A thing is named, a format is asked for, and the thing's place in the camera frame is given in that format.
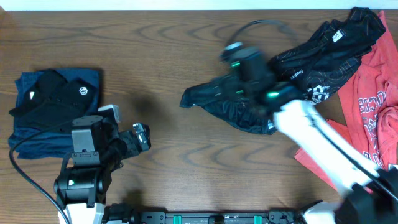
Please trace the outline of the black patterned jersey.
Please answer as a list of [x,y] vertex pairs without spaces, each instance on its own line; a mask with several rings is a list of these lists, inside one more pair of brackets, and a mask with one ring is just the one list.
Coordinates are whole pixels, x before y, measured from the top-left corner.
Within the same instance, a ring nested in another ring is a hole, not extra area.
[[354,7],[345,21],[324,22],[305,43],[272,58],[233,35],[220,55],[229,73],[187,88],[180,106],[199,106],[236,129],[271,135],[274,112],[289,100],[316,105],[336,93],[385,32],[376,13]]

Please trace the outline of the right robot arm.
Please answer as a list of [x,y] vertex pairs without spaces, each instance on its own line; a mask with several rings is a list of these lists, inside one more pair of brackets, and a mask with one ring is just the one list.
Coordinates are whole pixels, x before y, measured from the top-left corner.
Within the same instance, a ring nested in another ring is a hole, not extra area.
[[341,137],[289,82],[278,82],[257,47],[236,42],[221,59],[231,72],[221,81],[220,98],[242,97],[259,116],[295,141],[322,169],[342,200],[305,209],[303,223],[397,223],[397,169],[386,171]]

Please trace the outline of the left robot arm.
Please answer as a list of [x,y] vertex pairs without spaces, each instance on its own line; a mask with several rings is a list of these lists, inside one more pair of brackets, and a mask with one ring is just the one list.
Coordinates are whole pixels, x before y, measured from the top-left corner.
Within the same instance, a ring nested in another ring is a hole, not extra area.
[[124,204],[106,204],[111,174],[122,161],[151,147],[150,129],[136,123],[119,131],[113,118],[84,116],[72,122],[73,152],[62,162],[54,182],[60,223],[139,223],[140,218]]

